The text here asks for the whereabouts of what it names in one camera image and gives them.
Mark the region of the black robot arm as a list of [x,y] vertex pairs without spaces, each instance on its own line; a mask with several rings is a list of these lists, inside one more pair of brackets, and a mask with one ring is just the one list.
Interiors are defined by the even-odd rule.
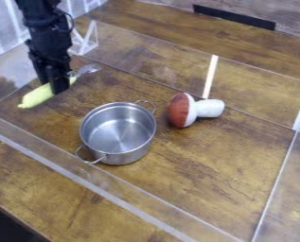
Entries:
[[24,15],[32,38],[26,41],[29,57],[42,84],[54,95],[70,87],[69,48],[73,46],[68,13],[58,8],[61,0],[14,0]]

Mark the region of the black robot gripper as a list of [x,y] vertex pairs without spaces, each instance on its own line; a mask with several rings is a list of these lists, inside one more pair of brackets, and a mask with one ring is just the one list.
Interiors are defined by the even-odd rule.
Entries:
[[41,84],[50,82],[54,95],[70,87],[72,28],[66,18],[25,19],[30,31],[29,56]]

